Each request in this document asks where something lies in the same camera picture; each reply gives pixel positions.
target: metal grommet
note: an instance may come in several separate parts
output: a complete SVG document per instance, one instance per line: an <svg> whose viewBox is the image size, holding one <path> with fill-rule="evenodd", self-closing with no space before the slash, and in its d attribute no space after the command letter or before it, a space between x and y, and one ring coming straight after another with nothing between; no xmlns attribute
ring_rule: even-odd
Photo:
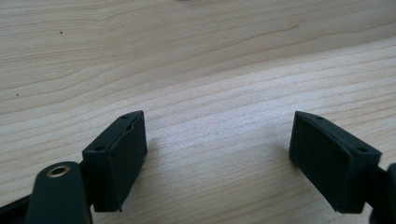
<svg viewBox="0 0 396 224"><path fill-rule="evenodd" d="M61 165L61 166L57 166L55 168L52 168L47 173L47 176L51 177L51 178L59 177L61 175L65 175L69 171L70 171L70 166Z"/></svg>

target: black plastic part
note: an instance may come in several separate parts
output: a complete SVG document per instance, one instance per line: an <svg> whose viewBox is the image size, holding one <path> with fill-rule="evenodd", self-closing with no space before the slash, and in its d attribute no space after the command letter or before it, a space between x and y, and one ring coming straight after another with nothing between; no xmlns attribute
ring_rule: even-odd
<svg viewBox="0 0 396 224"><path fill-rule="evenodd" d="M95 212L121 210L147 153L143 111L119 117L82 151L81 167Z"/></svg>
<svg viewBox="0 0 396 224"><path fill-rule="evenodd" d="M30 195L0 208L0 223L22 224L25 223Z"/></svg>
<svg viewBox="0 0 396 224"><path fill-rule="evenodd" d="M335 211L361 213L381 153L330 121L295 113L290 159Z"/></svg>
<svg viewBox="0 0 396 224"><path fill-rule="evenodd" d="M27 224L92 223L80 167L72 161L53 164L35 179Z"/></svg>
<svg viewBox="0 0 396 224"><path fill-rule="evenodd" d="M370 176L366 199L374 208L370 223L396 223L396 164L387 172L378 167Z"/></svg>

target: black plastic block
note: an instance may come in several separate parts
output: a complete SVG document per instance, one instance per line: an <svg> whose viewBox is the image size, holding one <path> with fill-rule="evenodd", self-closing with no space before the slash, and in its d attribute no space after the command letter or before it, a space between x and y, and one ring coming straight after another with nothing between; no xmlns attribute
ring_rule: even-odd
<svg viewBox="0 0 396 224"><path fill-rule="evenodd" d="M361 213L366 178L381 153L316 115L295 113L290 159L326 198L335 211Z"/></svg>
<svg viewBox="0 0 396 224"><path fill-rule="evenodd" d="M96 212L121 210L147 153L143 111L119 117L82 151L87 194Z"/></svg>

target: light wood surface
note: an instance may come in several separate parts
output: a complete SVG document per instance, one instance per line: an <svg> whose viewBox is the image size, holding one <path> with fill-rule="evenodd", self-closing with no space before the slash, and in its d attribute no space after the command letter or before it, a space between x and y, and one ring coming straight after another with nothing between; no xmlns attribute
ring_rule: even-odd
<svg viewBox="0 0 396 224"><path fill-rule="evenodd" d="M0 205L135 110L146 163L94 223L367 223L291 165L291 125L319 114L396 162L396 2L1 2Z"/></svg>

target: wood grain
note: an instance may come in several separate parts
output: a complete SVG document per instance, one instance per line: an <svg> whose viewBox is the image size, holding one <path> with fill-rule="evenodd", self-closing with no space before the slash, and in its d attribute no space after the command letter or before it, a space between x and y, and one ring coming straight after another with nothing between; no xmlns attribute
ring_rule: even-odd
<svg viewBox="0 0 396 224"><path fill-rule="evenodd" d="M0 5L0 205L144 110L148 157L95 223L367 223L289 161L295 110L396 159L393 0L49 0Z"/></svg>

